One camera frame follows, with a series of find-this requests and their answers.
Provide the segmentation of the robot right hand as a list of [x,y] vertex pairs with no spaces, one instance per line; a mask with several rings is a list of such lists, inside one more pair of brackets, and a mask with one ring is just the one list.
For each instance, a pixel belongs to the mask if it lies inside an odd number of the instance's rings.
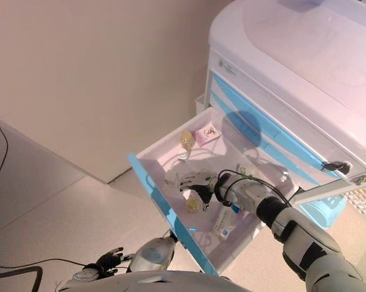
[[192,172],[181,179],[178,184],[179,191],[192,190],[198,194],[202,200],[202,209],[207,211],[210,200],[215,192],[215,185],[218,181],[218,175],[208,170]]

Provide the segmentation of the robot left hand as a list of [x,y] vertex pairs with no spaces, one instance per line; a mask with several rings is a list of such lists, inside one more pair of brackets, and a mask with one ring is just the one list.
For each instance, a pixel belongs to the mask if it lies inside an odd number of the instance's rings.
[[103,272],[107,273],[118,267],[121,263],[131,261],[133,257],[134,254],[124,254],[123,247],[119,247],[103,254],[95,264],[101,268]]

